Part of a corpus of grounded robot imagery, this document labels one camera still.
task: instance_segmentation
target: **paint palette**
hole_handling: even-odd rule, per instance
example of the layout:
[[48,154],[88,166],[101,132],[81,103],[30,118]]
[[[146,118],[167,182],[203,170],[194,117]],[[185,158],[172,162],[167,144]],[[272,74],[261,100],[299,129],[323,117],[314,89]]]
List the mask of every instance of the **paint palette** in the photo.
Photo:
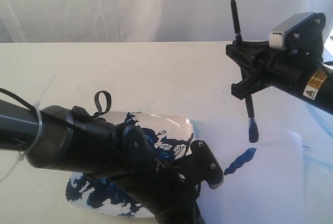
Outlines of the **paint palette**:
[[[174,161],[190,154],[194,140],[189,119],[176,115],[156,115],[133,112],[109,112],[103,117],[114,124],[128,122],[142,127],[159,159]],[[127,217],[152,217],[147,209],[108,179],[92,180],[73,172],[66,188],[66,198],[74,206],[101,214]]]

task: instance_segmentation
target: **white table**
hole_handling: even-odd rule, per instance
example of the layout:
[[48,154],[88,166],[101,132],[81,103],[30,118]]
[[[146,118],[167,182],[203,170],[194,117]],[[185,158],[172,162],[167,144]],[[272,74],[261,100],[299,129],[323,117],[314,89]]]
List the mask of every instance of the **white table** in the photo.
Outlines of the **white table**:
[[[226,44],[1,44],[0,86],[34,103],[55,77],[41,108],[78,105],[93,113],[95,92],[107,90],[113,96],[112,110],[182,114],[200,120],[211,113],[247,118],[245,103],[230,94],[230,85],[240,80],[240,72],[225,55]],[[311,117],[305,103],[275,88],[254,95],[253,100],[259,127],[268,120],[281,123],[300,133],[305,144],[318,142],[333,153],[333,141]],[[333,169],[320,163],[322,154],[310,155],[304,157],[305,218],[307,223],[329,223],[333,218]],[[0,152],[0,175],[15,159],[16,153]],[[69,172],[38,170],[22,162],[0,184],[1,222],[154,223],[70,206],[65,199],[68,178]]]

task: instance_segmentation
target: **white paper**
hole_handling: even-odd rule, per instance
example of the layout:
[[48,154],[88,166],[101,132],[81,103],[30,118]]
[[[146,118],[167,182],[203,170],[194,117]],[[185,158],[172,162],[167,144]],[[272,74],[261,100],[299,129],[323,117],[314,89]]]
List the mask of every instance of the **white paper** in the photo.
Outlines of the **white paper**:
[[304,223],[301,137],[292,131],[258,123],[258,143],[247,137],[247,119],[214,118],[195,124],[225,170],[250,147],[251,161],[226,175],[216,190],[202,183],[198,200],[206,223]]

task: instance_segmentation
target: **white backdrop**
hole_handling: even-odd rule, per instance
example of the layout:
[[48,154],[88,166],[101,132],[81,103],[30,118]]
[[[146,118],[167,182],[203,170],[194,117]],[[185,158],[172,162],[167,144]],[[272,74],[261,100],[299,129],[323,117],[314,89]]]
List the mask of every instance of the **white backdrop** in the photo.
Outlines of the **white backdrop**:
[[[0,0],[0,42],[220,41],[233,38],[230,0]],[[332,0],[237,0],[245,39],[265,40],[295,13]]]

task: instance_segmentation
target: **yellow warning sticker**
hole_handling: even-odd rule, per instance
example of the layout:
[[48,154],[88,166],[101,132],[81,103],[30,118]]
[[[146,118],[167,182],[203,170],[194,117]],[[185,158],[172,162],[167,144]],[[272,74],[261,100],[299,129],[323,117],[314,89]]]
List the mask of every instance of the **yellow warning sticker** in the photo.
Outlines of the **yellow warning sticker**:
[[315,100],[318,90],[321,88],[326,78],[327,73],[322,69],[322,67],[317,69],[308,81],[308,84],[304,89],[303,95],[307,98]]

